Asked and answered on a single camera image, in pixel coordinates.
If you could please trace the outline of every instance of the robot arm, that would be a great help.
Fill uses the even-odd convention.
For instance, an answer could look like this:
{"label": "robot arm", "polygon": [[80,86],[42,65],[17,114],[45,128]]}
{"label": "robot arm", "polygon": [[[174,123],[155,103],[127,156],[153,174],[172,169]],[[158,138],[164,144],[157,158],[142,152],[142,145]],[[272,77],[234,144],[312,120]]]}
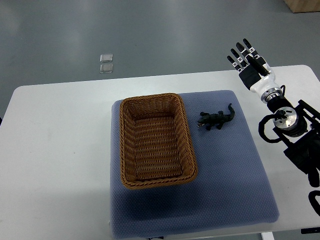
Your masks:
{"label": "robot arm", "polygon": [[[265,59],[243,39],[246,48],[239,42],[236,44],[238,51],[244,59],[233,48],[231,56],[227,59],[238,71],[243,84],[253,93],[258,94],[261,101],[267,104],[273,113],[265,116],[259,123],[259,134],[268,143],[283,141],[287,149],[284,154],[302,172],[308,175],[312,187],[319,187],[320,170],[320,113],[300,100],[297,107],[285,98],[285,86],[279,87],[275,83],[276,76]],[[278,135],[277,139],[269,139],[265,135],[265,124],[273,119],[273,131]],[[311,130],[307,131],[307,122],[311,122]],[[286,137],[301,137],[295,143]]]}

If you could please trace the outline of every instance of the blue mat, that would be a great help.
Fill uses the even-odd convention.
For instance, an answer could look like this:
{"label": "blue mat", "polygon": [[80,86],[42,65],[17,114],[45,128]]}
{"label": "blue mat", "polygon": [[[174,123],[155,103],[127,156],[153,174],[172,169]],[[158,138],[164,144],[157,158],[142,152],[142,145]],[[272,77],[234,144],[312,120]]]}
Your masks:
{"label": "blue mat", "polygon": [[[182,93],[198,175],[190,183],[144,190],[120,180],[119,106],[112,106],[110,226],[115,239],[159,237],[273,223],[279,217],[264,166],[235,94],[230,90]],[[198,128],[200,112],[229,114],[221,130]]]}

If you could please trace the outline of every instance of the floor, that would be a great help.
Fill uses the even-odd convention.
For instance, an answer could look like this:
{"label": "floor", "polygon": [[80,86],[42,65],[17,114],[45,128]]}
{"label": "floor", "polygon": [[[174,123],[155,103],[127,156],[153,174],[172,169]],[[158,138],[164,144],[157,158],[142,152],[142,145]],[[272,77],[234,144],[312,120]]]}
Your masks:
{"label": "floor", "polygon": [[[320,79],[320,12],[293,14],[283,0],[1,0],[0,117],[23,85],[231,70],[226,56],[243,38],[271,66],[308,65]],[[101,74],[106,53],[113,72]]]}

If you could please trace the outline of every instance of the brown wicker basket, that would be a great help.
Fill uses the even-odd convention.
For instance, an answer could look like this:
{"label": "brown wicker basket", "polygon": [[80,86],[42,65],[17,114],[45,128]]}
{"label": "brown wicker basket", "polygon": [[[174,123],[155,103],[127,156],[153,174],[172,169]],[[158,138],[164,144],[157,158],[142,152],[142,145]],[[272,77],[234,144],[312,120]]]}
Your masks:
{"label": "brown wicker basket", "polygon": [[129,189],[185,184],[198,173],[185,105],[176,93],[120,104],[120,177]]}

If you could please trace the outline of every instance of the toy crocodile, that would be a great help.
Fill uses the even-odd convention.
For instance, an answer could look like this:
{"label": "toy crocodile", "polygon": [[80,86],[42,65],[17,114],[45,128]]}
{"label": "toy crocodile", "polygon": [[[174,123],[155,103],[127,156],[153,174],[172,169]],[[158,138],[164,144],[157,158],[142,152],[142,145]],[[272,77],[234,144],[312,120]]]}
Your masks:
{"label": "toy crocodile", "polygon": [[209,124],[205,127],[208,131],[211,130],[211,127],[218,124],[216,126],[217,129],[221,129],[224,123],[230,122],[235,116],[235,110],[231,106],[231,103],[228,105],[228,109],[230,114],[224,114],[223,111],[218,111],[218,113],[209,114],[207,112],[200,112],[201,118],[198,120],[198,128]]}

